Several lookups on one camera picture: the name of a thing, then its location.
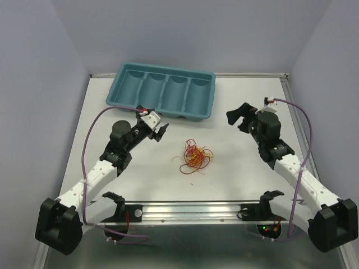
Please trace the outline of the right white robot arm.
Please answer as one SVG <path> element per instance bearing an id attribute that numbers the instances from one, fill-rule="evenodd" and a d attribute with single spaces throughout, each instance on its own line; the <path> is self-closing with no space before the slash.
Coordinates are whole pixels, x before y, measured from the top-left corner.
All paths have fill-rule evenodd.
<path id="1" fill-rule="evenodd" d="M 258 203 L 242 205 L 243 221 L 273 220 L 281 217 L 304 231 L 321 252 L 328 252 L 358 238 L 358 209 L 322 185 L 280 137 L 281 123 L 276 115 L 277 99 L 268 99 L 261 109 L 248 103 L 226 113 L 228 124 L 239 119 L 241 132 L 250 134 L 261 159 L 294 188 L 294 197 L 281 191 L 266 191 Z"/>

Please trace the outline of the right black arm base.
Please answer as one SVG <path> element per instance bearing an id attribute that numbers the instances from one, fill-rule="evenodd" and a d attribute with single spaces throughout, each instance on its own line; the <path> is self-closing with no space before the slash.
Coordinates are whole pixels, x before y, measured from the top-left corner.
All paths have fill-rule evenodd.
<path id="1" fill-rule="evenodd" d="M 237 217 L 242 221 L 269 221 L 268 224 L 257 224 L 257 232 L 262 239 L 277 240 L 282 231 L 282 218 L 272 213 L 269 202 L 283 195 L 284 193 L 280 191 L 266 191 L 259 202 L 241 204 Z"/>

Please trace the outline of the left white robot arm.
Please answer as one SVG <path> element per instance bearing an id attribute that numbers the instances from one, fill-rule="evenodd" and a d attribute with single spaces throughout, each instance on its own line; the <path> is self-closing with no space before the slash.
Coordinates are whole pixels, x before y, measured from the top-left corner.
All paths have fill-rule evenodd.
<path id="1" fill-rule="evenodd" d="M 118 178 L 132 160 L 131 151 L 144 139 L 159 142 L 167 124 L 153 108 L 138 105 L 133 109 L 134 126 L 126 120 L 115 122 L 104 152 L 90 171 L 81 155 L 82 179 L 56 199 L 47 198 L 40 206 L 35 239 L 58 252 L 71 254 L 91 228 L 108 233 L 114 244 L 136 244 L 148 240 L 146 235 L 130 234 L 130 214 L 125 199 L 113 192 L 102 194 L 101 202 L 92 200 L 104 187 Z"/>

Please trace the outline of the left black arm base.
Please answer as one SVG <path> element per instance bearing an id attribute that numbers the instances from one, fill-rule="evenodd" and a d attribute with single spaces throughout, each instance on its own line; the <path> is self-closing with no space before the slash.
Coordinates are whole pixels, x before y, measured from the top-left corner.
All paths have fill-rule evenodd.
<path id="1" fill-rule="evenodd" d="M 130 224 L 142 222 L 143 205 L 126 204 L 126 200 L 113 192 L 105 192 L 99 199 L 91 204 L 86 211 L 89 221 L 97 225 L 104 226 L 104 235 L 112 243 L 135 242 L 125 240 Z"/>

